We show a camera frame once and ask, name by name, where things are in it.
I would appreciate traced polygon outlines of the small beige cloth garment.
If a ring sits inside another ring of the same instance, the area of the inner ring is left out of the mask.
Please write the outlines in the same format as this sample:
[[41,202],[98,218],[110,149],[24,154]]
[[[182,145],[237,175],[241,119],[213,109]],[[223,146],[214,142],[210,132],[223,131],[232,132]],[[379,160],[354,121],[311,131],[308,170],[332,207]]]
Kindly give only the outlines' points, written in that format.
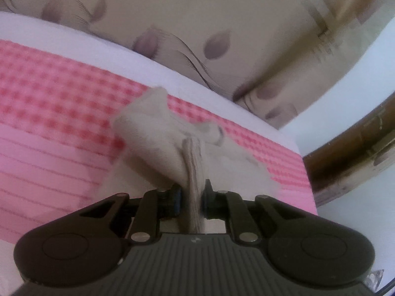
[[201,197],[207,180],[215,191],[237,192],[252,201],[266,194],[277,197],[280,184],[267,167],[226,135],[213,122],[188,122],[167,105],[167,91],[149,89],[110,121],[124,150],[97,189],[100,201],[118,192],[141,197],[145,192],[174,184],[182,187],[186,206],[177,221],[166,221],[173,233],[222,232],[218,221],[204,220]]

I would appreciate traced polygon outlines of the brown wooden furniture edge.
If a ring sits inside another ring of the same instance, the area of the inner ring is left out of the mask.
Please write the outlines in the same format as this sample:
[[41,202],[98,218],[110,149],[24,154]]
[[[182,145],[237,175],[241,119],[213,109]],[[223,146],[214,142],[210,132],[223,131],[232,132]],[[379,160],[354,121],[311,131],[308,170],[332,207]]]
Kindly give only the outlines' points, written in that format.
[[303,158],[317,206],[352,191],[394,164],[394,94]]

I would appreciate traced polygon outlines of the pink checked bed sheet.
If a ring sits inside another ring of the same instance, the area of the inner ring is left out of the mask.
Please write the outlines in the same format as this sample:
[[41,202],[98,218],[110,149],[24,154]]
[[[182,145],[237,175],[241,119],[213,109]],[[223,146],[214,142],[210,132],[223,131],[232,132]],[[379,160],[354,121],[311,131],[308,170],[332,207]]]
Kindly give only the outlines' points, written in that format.
[[146,86],[1,41],[1,240],[90,204],[124,146],[111,116]]

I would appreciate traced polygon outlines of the beige leaf-print curtain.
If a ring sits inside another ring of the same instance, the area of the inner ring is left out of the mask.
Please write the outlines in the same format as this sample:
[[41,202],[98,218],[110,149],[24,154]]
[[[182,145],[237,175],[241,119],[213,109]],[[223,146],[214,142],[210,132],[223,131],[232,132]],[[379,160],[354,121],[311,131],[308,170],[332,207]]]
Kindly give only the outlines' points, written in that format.
[[117,43],[281,128],[394,18],[394,0],[1,0]]

